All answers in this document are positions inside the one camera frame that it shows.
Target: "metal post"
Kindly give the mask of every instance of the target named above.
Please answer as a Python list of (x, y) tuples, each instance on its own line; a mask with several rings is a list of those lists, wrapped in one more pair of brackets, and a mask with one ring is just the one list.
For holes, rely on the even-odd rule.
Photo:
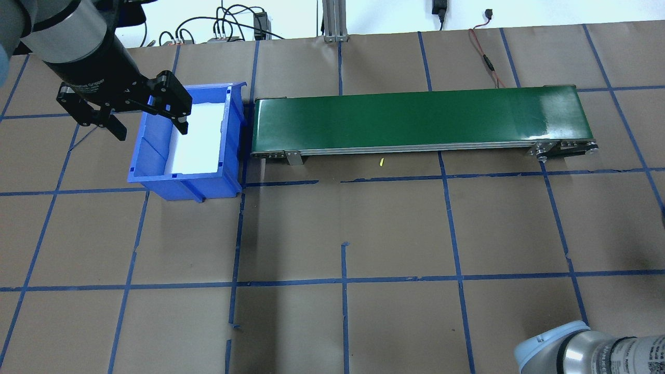
[(326, 43), (348, 40), (346, 0), (323, 0), (323, 29)]

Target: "conveyor belt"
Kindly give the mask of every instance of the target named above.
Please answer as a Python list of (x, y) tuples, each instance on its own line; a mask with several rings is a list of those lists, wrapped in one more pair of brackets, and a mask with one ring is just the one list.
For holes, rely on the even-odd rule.
[(531, 147), (543, 161), (597, 149), (576, 88), (259, 99), (252, 155), (298, 163), (315, 154), (510, 147)]

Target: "blue tape grid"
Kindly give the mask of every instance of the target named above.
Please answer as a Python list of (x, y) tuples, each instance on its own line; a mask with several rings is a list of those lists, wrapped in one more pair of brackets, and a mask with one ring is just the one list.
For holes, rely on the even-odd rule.
[(450, 190), (448, 188), (448, 179), (446, 178), (446, 166), (441, 151), (438, 152), (439, 166), (441, 168), (441, 177), (444, 182), (444, 199), (446, 201), (446, 213), (448, 214), (448, 227), (450, 229), (450, 240), (453, 247), (453, 257), (455, 259), (455, 276), (458, 282), (458, 291), (460, 294), (460, 307), (462, 309), (462, 324), (464, 326), (464, 339), (466, 341), (466, 354), (469, 359), (469, 371), (475, 374), (475, 363), (473, 362), (473, 348), (471, 347), (471, 331), (469, 330), (469, 317), (466, 312), (466, 298), (464, 297), (464, 276), (462, 275), (462, 265), (460, 264), (460, 253), (457, 247), (457, 235), (455, 234), (455, 221), (453, 219), (452, 205), (450, 204)]
[[(178, 58), (180, 57), (180, 46), (178, 45), (176, 47), (176, 56), (174, 57), (173, 61), (173, 68), (171, 71), (175, 74), (176, 69), (178, 67)], [(88, 135), (92, 133), (93, 130), (88, 132), (78, 143), (82, 142)], [(71, 150), (78, 145), (76, 143), (74, 146), (70, 147), (70, 152)], [(125, 281), (123, 293), (122, 293), (122, 301), (120, 302), (120, 312), (118, 314), (118, 323), (116, 324), (116, 333), (113, 337), (113, 345), (111, 347), (111, 357), (108, 361), (108, 374), (113, 373), (113, 368), (116, 363), (116, 353), (118, 352), (118, 343), (120, 342), (120, 332), (122, 331), (122, 322), (124, 321), (124, 312), (127, 307), (127, 299), (129, 298), (129, 291), (131, 289), (131, 284), (132, 284), (132, 276), (134, 275), (134, 264), (136, 263), (136, 249), (138, 248), (138, 245), (141, 241), (141, 233), (143, 232), (143, 223), (144, 220), (146, 219), (146, 210), (148, 209), (148, 200), (150, 199), (150, 191), (146, 191), (146, 197), (143, 200), (143, 207), (141, 209), (141, 216), (138, 221), (138, 227), (136, 229), (136, 239), (134, 240), (134, 250), (132, 251), (132, 257), (130, 259), (129, 263), (129, 269), (127, 270), (127, 280)]]
[[(21, 74), (17, 77), (17, 83), (15, 83), (15, 87), (18, 84), (19, 79), (21, 78)], [(7, 104), (5, 105), (5, 108), (9, 106), (9, 99), (7, 100)], [(74, 132), (72, 134), (71, 141), (69, 143), (69, 147), (67, 148), (67, 154), (65, 156), (65, 161), (63, 162), (63, 167), (61, 168), (60, 171), (60, 176), (58, 177), (58, 182), (57, 185), (55, 186), (55, 191), (60, 190), (60, 185), (63, 183), (63, 178), (65, 177), (65, 170), (67, 169), (67, 164), (69, 163), (69, 158), (71, 156), (71, 151), (69, 149), (72, 148), (74, 145), (74, 141), (76, 140), (76, 134), (78, 134), (78, 129), (79, 125), (77, 125), (74, 128)], [(33, 252), (33, 257), (32, 260), (30, 261), (30, 266), (28, 267), (28, 272), (25, 276), (25, 281), (23, 282), (23, 286), (21, 287), (21, 294), (19, 295), (19, 300), (16, 304), (16, 308), (14, 309), (14, 314), (11, 319), (11, 323), (9, 325), (9, 330), (7, 331), (7, 336), (5, 338), (5, 342), (3, 344), (2, 352), (0, 353), (0, 367), (2, 367), (2, 364), (5, 360), (5, 356), (7, 354), (7, 349), (9, 348), (9, 342), (11, 340), (11, 336), (14, 333), (14, 328), (16, 327), (16, 322), (19, 318), (19, 313), (21, 312), (21, 306), (23, 305), (23, 299), (25, 298), (25, 294), (28, 291), (28, 284), (30, 283), (30, 278), (32, 277), (33, 270), (35, 269), (35, 264), (37, 262), (37, 256), (39, 255), (39, 250), (41, 249), (41, 244), (44, 241), (44, 235), (46, 234), (47, 227), (49, 225), (49, 220), (51, 219), (51, 214), (53, 213), (53, 207), (55, 206), (55, 201), (58, 197), (57, 193), (53, 194), (53, 197), (51, 198), (51, 204), (49, 205), (49, 210), (47, 211), (46, 218), (44, 219), (44, 224), (42, 225), (42, 230), (39, 234), (39, 239), (37, 240), (37, 245), (35, 247), (35, 251)]]
[[(254, 92), (256, 89), (256, 71), (257, 65), (259, 63), (259, 48), (261, 46), (261, 41), (256, 41), (254, 45), (254, 61), (252, 62), (252, 72), (251, 72), (251, 83), (249, 85), (249, 103), (250, 107), (249, 118), (247, 119), (248, 123), (254, 123)], [(237, 282), (238, 282), (238, 272), (240, 269), (240, 246), (242, 243), (243, 236), (243, 223), (245, 217), (245, 199), (247, 195), (245, 194), (244, 189), (248, 187), (247, 185), (247, 165), (250, 158), (251, 152), (251, 131), (245, 133), (247, 138), (244, 139), (245, 142), (245, 152), (243, 155), (243, 172), (241, 177), (241, 186), (243, 191), (240, 195), (240, 206), (238, 210), (238, 229), (235, 235), (235, 254), (233, 256), (233, 276), (232, 276), (232, 286), (231, 286), (231, 297), (229, 301), (229, 324), (235, 326), (235, 302), (237, 299)], [(228, 339), (226, 342), (226, 352), (224, 355), (224, 371), (229, 373), (231, 370), (231, 350), (233, 347), (233, 339)]]
[[(503, 40), (503, 46), (505, 48), (506, 55), (508, 56), (508, 62), (510, 63), (510, 68), (513, 71), (513, 78), (515, 79), (515, 84), (517, 87), (521, 87), (521, 84), (519, 82), (519, 76), (517, 75), (517, 69), (515, 68), (515, 63), (513, 61), (513, 56), (510, 53), (510, 46), (508, 45), (508, 40), (505, 37), (505, 33), (503, 29), (500, 29), (501, 32), (501, 39)], [(584, 301), (582, 300), (582, 293), (580, 291), (579, 284), (577, 283), (577, 276), (575, 275), (575, 267), (573, 266), (573, 261), (569, 257), (569, 250), (568, 250), (568, 241), (566, 240), (566, 235), (563, 231), (563, 225), (561, 224), (561, 217), (559, 216), (559, 209), (557, 208), (557, 202), (554, 198), (554, 193), (552, 191), (552, 185), (550, 184), (549, 181), (549, 173), (547, 172), (547, 169), (545, 168), (544, 163), (540, 163), (541, 167), (541, 173), (543, 175), (543, 180), (545, 181), (545, 187), (547, 189), (547, 195), (549, 197), (549, 202), (550, 205), (552, 206), (552, 213), (554, 213), (554, 219), (557, 223), (557, 230), (559, 231), (559, 238), (561, 240), (561, 246), (563, 248), (563, 254), (566, 257), (566, 263), (568, 265), (568, 271), (569, 271), (569, 276), (571, 278), (571, 281), (573, 283), (573, 290), (575, 291), (575, 298), (577, 299), (577, 306), (580, 311), (580, 316), (582, 317), (582, 320), (588, 325), (589, 320), (587, 319), (587, 311), (584, 307)]]
[(600, 61), (600, 56), (598, 55), (596, 46), (593, 44), (593, 40), (591, 39), (589, 28), (586, 25), (582, 25), (582, 28), (584, 29), (585, 35), (587, 36), (587, 40), (589, 41), (589, 45), (591, 46), (591, 50), (593, 51), (593, 56), (596, 58), (596, 62), (598, 63), (598, 68), (602, 73), (602, 78), (605, 80), (607, 89), (610, 95), (612, 96), (612, 101), (614, 101), (614, 106), (616, 107), (616, 111), (619, 113), (619, 117), (621, 117), (621, 122), (623, 122), (623, 125), (626, 128), (626, 132), (628, 133), (628, 137), (630, 138), (632, 146), (635, 148), (635, 153), (637, 153), (637, 157), (640, 159), (640, 163), (642, 164), (644, 172), (646, 173), (646, 178), (649, 180), (651, 189), (653, 190), (654, 195), (656, 197), (656, 201), (658, 202), (658, 205), (660, 207), (660, 213), (665, 217), (665, 207), (663, 207), (663, 201), (660, 198), (660, 194), (658, 193), (658, 188), (656, 187), (656, 183), (654, 182), (653, 176), (651, 175), (651, 171), (646, 165), (646, 161), (644, 159), (644, 156), (642, 155), (642, 151), (640, 150), (640, 147), (637, 145), (637, 140), (635, 140), (635, 136), (633, 136), (632, 130), (630, 129), (630, 125), (628, 124), (628, 120), (626, 119), (626, 116), (624, 115), (623, 110), (619, 105), (619, 101), (616, 98), (616, 94), (614, 93), (614, 87), (612, 87), (610, 79), (607, 77), (607, 72), (605, 72), (605, 68), (603, 67), (602, 62)]
[(350, 373), (348, 351), (348, 278), (346, 277), (346, 249), (349, 242), (342, 243), (342, 335), (344, 347), (344, 374)]
[[(7, 348), (9, 346), (9, 342), (11, 339), (12, 332), (15, 328), (15, 324), (17, 322), (17, 318), (19, 316), (19, 312), (21, 309), (21, 304), (23, 302), (23, 299), (25, 297), (25, 294), (27, 292), (31, 291), (82, 291), (82, 290), (102, 290), (102, 289), (122, 289), (124, 291), (123, 293), (123, 300), (121, 303), (120, 307), (120, 314), (118, 316), (118, 324), (116, 327), (116, 335), (114, 337), (114, 344), (112, 348), (112, 356), (111, 360), (109, 362), (109, 369), (108, 372), (111, 373), (113, 370), (113, 365), (114, 365), (114, 358), (115, 354), (117, 351), (117, 345), (118, 345), (118, 340), (120, 337), (120, 332), (122, 329), (122, 319), (124, 317), (124, 310), (126, 307), (126, 302), (128, 298), (128, 293), (131, 289), (186, 289), (186, 288), (201, 288), (201, 287), (230, 287), (233, 292), (232, 292), (232, 299), (231, 299), (231, 309), (229, 310), (229, 322), (233, 321), (233, 314), (235, 312), (235, 290), (237, 287), (281, 287), (281, 286), (292, 286), (292, 285), (313, 285), (313, 284), (330, 284), (330, 283), (339, 283), (342, 284), (342, 308), (343, 308), (343, 315), (344, 315), (344, 323), (343, 323), (343, 329), (344, 329), (344, 372), (348, 373), (349, 368), (348, 368), (348, 300), (346, 297), (346, 285), (348, 283), (380, 283), (380, 282), (405, 282), (405, 281), (456, 281), (458, 282), (459, 289), (460, 289), (460, 305), (462, 308), (462, 317), (463, 317), (463, 323), (464, 323), (464, 330), (465, 330), (465, 338), (466, 338), (466, 343), (467, 343), (467, 354), (469, 356), (469, 368), (472, 373), (475, 372), (475, 368), (473, 365), (473, 353), (472, 353), (472, 348), (471, 348), (471, 339), (470, 339), (470, 334), (469, 334), (469, 326), (468, 326), (468, 320), (466, 317), (466, 303), (464, 300), (464, 285), (463, 281), (465, 280), (514, 280), (514, 279), (540, 279), (540, 278), (567, 278), (570, 277), (573, 280), (574, 288), (575, 288), (575, 293), (578, 298), (578, 303), (580, 304), (580, 309), (583, 318), (586, 321), (586, 315), (584, 312), (584, 307), (581, 299), (581, 295), (579, 292), (579, 287), (577, 286), (577, 278), (579, 277), (598, 277), (598, 276), (649, 276), (649, 275), (665, 275), (665, 269), (659, 269), (659, 270), (625, 270), (625, 271), (599, 271), (599, 272), (576, 272), (574, 270), (574, 267), (572, 265), (572, 262), (570, 259), (567, 257), (567, 261), (569, 262), (569, 272), (564, 272), (564, 273), (536, 273), (536, 274), (481, 274), (481, 275), (463, 275), (461, 266), (460, 266), (460, 261), (459, 261), (459, 254), (457, 251), (457, 246), (456, 246), (456, 236), (454, 234), (454, 220), (452, 216), (452, 209), (450, 208), (450, 195), (448, 193), (448, 179), (452, 178), (479, 178), (479, 177), (510, 177), (510, 176), (543, 176), (545, 180), (545, 184), (548, 190), (548, 195), (551, 200), (552, 208), (553, 208), (553, 213), (555, 215), (555, 220), (557, 221), (557, 228), (559, 229), (559, 233), (561, 236), (562, 240), (562, 245), (564, 247), (564, 252), (567, 256), (567, 244), (565, 242), (565, 235), (563, 233), (563, 227), (561, 225), (561, 219), (558, 215), (558, 210), (556, 207), (556, 201), (554, 199), (553, 193), (551, 191), (551, 185), (549, 183), (549, 176), (550, 175), (571, 175), (571, 174), (610, 174), (610, 173), (621, 173), (621, 172), (644, 172), (649, 179), (649, 182), (651, 184), (651, 187), (654, 191), (654, 194), (656, 196), (656, 199), (661, 207), (661, 210), (663, 210), (663, 203), (660, 198), (660, 195), (658, 194), (658, 190), (655, 186), (655, 183), (653, 181), (653, 178), (651, 177), (651, 172), (663, 172), (665, 171), (665, 168), (649, 168), (646, 165), (646, 162), (644, 161), (644, 157), (642, 156), (641, 151), (639, 150), (639, 147), (632, 135), (632, 131), (630, 129), (630, 126), (628, 124), (628, 121), (626, 120), (626, 117), (623, 114), (623, 111), (618, 103), (618, 100), (616, 98), (616, 95), (614, 94), (615, 91), (631, 91), (631, 90), (646, 90), (646, 89), (665, 89), (665, 86), (635, 86), (635, 87), (612, 87), (609, 79), (607, 77), (607, 74), (605, 73), (604, 67), (600, 61), (600, 58), (598, 56), (597, 50), (595, 49), (595, 46), (593, 45), (593, 41), (591, 39), (591, 36), (589, 34), (589, 31), (587, 29), (586, 25), (583, 25), (587, 39), (591, 45), (591, 48), (593, 50), (594, 56), (597, 60), (598, 67), (601, 69), (603, 77), (605, 79), (605, 82), (607, 84), (606, 88), (597, 88), (597, 89), (579, 89), (579, 92), (610, 92), (612, 95), (612, 99), (614, 101), (614, 104), (617, 108), (617, 111), (620, 114), (620, 117), (622, 119), (622, 122), (624, 123), (624, 126), (626, 127), (626, 131), (633, 143), (633, 146), (635, 147), (635, 150), (638, 154), (638, 157), (640, 158), (640, 162), (642, 163), (642, 168), (636, 168), (636, 169), (631, 169), (631, 170), (595, 170), (595, 171), (588, 171), (588, 170), (566, 170), (566, 171), (558, 171), (558, 172), (548, 172), (544, 166), (541, 167), (540, 172), (516, 172), (516, 173), (491, 173), (491, 174), (451, 174), (447, 175), (445, 171), (445, 166), (443, 163), (443, 159), (441, 157), (441, 152), (439, 152), (439, 159), (440, 159), (440, 166), (442, 169), (442, 175), (434, 175), (434, 176), (409, 176), (409, 177), (393, 177), (393, 178), (361, 178), (361, 179), (356, 179), (356, 180), (351, 180), (351, 181), (344, 181), (343, 183), (352, 183), (352, 182), (386, 182), (386, 181), (400, 181), (400, 180), (436, 180), (436, 179), (441, 179), (444, 183), (444, 196), (446, 197), (446, 210), (448, 213), (448, 222), (450, 225), (450, 230), (451, 230), (451, 235), (452, 235), (452, 242), (453, 242), (453, 251), (454, 251), (454, 257), (455, 257), (455, 263), (456, 263), (456, 274), (454, 276), (412, 276), (412, 277), (377, 277), (377, 278), (348, 278), (346, 276), (346, 246), (348, 244), (343, 244), (342, 245), (342, 277), (341, 278), (325, 278), (325, 279), (312, 279), (312, 280), (289, 280), (289, 281), (243, 281), (240, 282), (237, 280), (237, 270), (239, 267), (239, 245), (240, 245), (240, 238), (241, 238), (241, 233), (242, 233), (242, 221), (243, 221), (243, 210), (244, 210), (244, 203), (245, 203), (245, 194), (242, 193), (241, 197), (241, 203), (240, 203), (240, 208), (239, 208), (239, 222), (238, 222), (238, 233), (237, 233), (237, 245), (236, 245), (236, 257), (234, 261), (234, 275), (233, 275), (233, 281), (231, 282), (209, 282), (209, 283), (167, 283), (167, 284), (132, 284), (131, 279), (132, 279), (132, 274), (133, 274), (133, 269), (134, 269), (134, 263), (136, 261), (136, 247), (138, 247), (138, 243), (140, 241), (140, 234), (142, 231), (142, 225), (144, 222), (145, 218), (145, 213), (147, 209), (147, 203), (148, 203), (148, 197), (149, 197), (149, 192), (146, 191), (145, 188), (109, 188), (109, 189), (90, 189), (90, 190), (60, 190), (60, 185), (63, 179), (63, 176), (65, 174), (65, 170), (68, 164), (68, 160), (70, 158), (70, 152), (67, 153), (65, 157), (65, 161), (63, 162), (63, 168), (61, 170), (61, 174), (59, 176), (59, 181), (57, 184), (57, 187), (55, 190), (52, 191), (35, 191), (35, 192), (2, 192), (0, 193), (0, 196), (30, 196), (30, 195), (52, 195), (53, 198), (51, 200), (51, 205), (49, 206), (49, 210), (47, 212), (47, 216), (45, 218), (45, 222), (43, 224), (41, 234), (37, 243), (37, 247), (35, 248), (35, 253), (33, 254), (33, 259), (31, 261), (31, 265), (29, 267), (28, 273), (26, 275), (26, 279), (24, 281), (23, 286), (21, 287), (0, 287), (0, 292), (19, 292), (19, 300), (17, 302), (17, 306), (12, 318), (12, 322), (9, 328), (9, 331), (7, 332), (7, 337), (5, 338), (5, 342), (3, 345), (3, 350), (2, 353), (0, 354), (0, 367), (2, 365), (2, 362), (5, 358)], [(511, 70), (513, 71), (513, 78), (515, 79), (515, 83), (518, 87), (521, 86), (519, 82), (519, 77), (517, 76), (517, 71), (515, 69), (515, 65), (513, 62), (512, 55), (510, 53), (509, 45), (507, 43), (507, 39), (505, 38), (505, 33), (503, 29), (500, 29), (501, 37), (503, 39), (503, 44), (507, 53), (507, 57), (509, 60), (509, 63), (511, 65)], [(422, 40), (422, 34), (418, 33), (418, 40), (420, 43), (420, 48), (421, 48), (421, 53), (422, 53), (422, 58), (423, 58), (423, 64), (424, 64), (424, 70), (426, 74), (426, 79), (427, 79), (427, 84), (428, 84), (428, 90), (432, 90), (432, 84), (430, 80), (430, 72), (429, 72), (429, 67), (428, 67), (428, 62), (427, 62), (427, 57), (426, 57), (426, 51), (425, 51), (425, 46)], [(251, 84), (251, 97), (252, 97), (252, 102), (253, 102), (253, 96), (254, 96), (254, 89), (255, 89), (255, 77), (256, 77), (256, 68), (257, 68), (257, 60), (258, 60), (258, 54), (259, 54), (259, 43), (256, 43), (255, 47), (255, 55), (254, 55), (254, 62), (253, 62), (253, 71), (252, 71), (252, 84)], [(176, 49), (176, 56), (174, 59), (174, 69), (177, 67), (178, 63), (178, 57), (180, 55), (180, 47)], [(19, 81), (23, 75), (23, 72), (25, 70), (25, 67), (27, 65), (29, 57), (26, 57), (25, 60), (23, 61), (23, 65), (21, 67), (21, 70), (19, 72), (19, 75), (13, 85), (13, 88), (10, 92), (9, 98), (7, 99), (7, 102), (5, 103), (5, 106), (3, 107), (3, 111), (0, 114), (0, 122), (3, 119), (26, 119), (26, 118), (50, 118), (50, 117), (61, 117), (61, 116), (68, 116), (68, 114), (36, 114), (36, 115), (20, 115), (20, 116), (5, 116), (7, 109), (9, 108), (9, 104), (11, 102), (11, 99), (18, 87)], [(339, 89), (339, 94), (342, 94), (342, 45), (341, 43), (338, 44), (338, 89)], [(250, 117), (253, 114), (253, 104), (251, 103), (249, 105), (249, 110), (250, 110)], [(78, 144), (80, 143), (74, 143), (76, 140), (76, 134), (79, 130), (79, 126), (77, 126), (74, 130), (74, 134), (72, 136), (72, 140), (70, 143), (70, 151)], [(246, 183), (246, 170), (247, 170), (247, 157), (245, 157), (245, 160), (243, 161), (243, 176), (242, 176), (242, 181), (243, 181), (243, 187), (244, 188), (252, 188), (252, 187), (267, 187), (267, 186), (291, 186), (291, 185), (302, 185), (302, 184), (315, 184), (318, 181), (317, 180), (301, 180), (301, 181), (288, 181), (288, 182), (262, 182), (262, 183)], [(37, 256), (39, 254), (39, 248), (41, 247), (41, 243), (43, 241), (49, 219), (51, 217), (51, 213), (53, 212), (53, 207), (55, 205), (55, 201), (57, 199), (57, 196), (59, 194), (87, 194), (87, 193), (113, 193), (113, 192), (137, 192), (137, 191), (145, 191), (146, 192), (146, 199), (144, 201), (144, 206), (142, 209), (141, 213), (141, 218), (139, 221), (139, 226), (137, 229), (137, 234), (136, 234), (136, 242), (135, 242), (135, 248), (132, 253), (132, 258), (130, 260), (130, 266), (128, 270), (128, 275), (127, 275), (127, 280), (124, 285), (56, 285), (56, 286), (28, 286), (29, 280), (32, 274), (32, 271), (34, 269)], [(229, 339), (227, 341), (226, 345), (226, 351), (225, 351), (225, 372), (229, 371), (229, 364), (230, 364), (230, 359), (231, 359), (231, 342), (232, 340)]]
[[(530, 280), (567, 278), (569, 272), (555, 273), (518, 273), (518, 274), (468, 274), (462, 275), (462, 280)], [(594, 272), (575, 272), (578, 278), (589, 277), (630, 277), (630, 276), (665, 276), (665, 269), (651, 270), (599, 270)], [(133, 283), (130, 289), (193, 289), (193, 288), (231, 288), (231, 287), (289, 287), (297, 285), (317, 284), (343, 284), (346, 283), (404, 283), (421, 281), (458, 281), (454, 276), (402, 276), (402, 277), (354, 277), (354, 278), (314, 278), (309, 280), (283, 280), (283, 281), (214, 281), (202, 283)], [(22, 287), (0, 287), (0, 292), (21, 292)], [(125, 289), (124, 284), (102, 285), (38, 285), (29, 286), (26, 292), (35, 291), (95, 291)]]

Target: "blue plastic bin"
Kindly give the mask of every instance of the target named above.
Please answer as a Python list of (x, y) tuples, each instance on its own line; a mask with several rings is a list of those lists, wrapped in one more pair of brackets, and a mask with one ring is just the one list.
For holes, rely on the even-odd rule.
[[(207, 198), (235, 197), (241, 190), (237, 180), (238, 143), (240, 127), (246, 123), (241, 97), (242, 86), (246, 85), (242, 82), (185, 87), (192, 96), (192, 104), (224, 103), (223, 119), (219, 124), (221, 145), (217, 172), (165, 173), (174, 126), (167, 118), (144, 113), (127, 182), (141, 183), (165, 200), (203, 202)], [(197, 124), (190, 123), (190, 131), (193, 126)]]

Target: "red wire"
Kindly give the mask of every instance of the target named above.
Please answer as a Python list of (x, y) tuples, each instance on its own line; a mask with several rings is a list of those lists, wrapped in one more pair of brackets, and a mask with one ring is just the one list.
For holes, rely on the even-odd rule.
[[(487, 22), (482, 23), (482, 24), (480, 24), (480, 25), (473, 26), (473, 29), (469, 29), (469, 32), (471, 33), (471, 35), (473, 35), (473, 38), (475, 39), (475, 43), (476, 43), (476, 45), (478, 45), (478, 51), (480, 52), (480, 55), (481, 55), (481, 56), (484, 56), (484, 55), (485, 55), (485, 52), (483, 51), (483, 47), (480, 45), (480, 41), (478, 40), (478, 36), (475, 34), (475, 30), (474, 30), (474, 29), (475, 29), (476, 27), (486, 26), (490, 21), (491, 21), (491, 20), (488, 19)], [(499, 75), (497, 74), (497, 72), (496, 72), (496, 71), (493, 71), (493, 72), (491, 72), (491, 73), (492, 73), (492, 75), (493, 75), (494, 77), (496, 77), (497, 81), (498, 81), (499, 83), (501, 83), (501, 86), (503, 86), (503, 88), (505, 88), (505, 84), (503, 83), (503, 81), (501, 80), (501, 78), (499, 78)]]

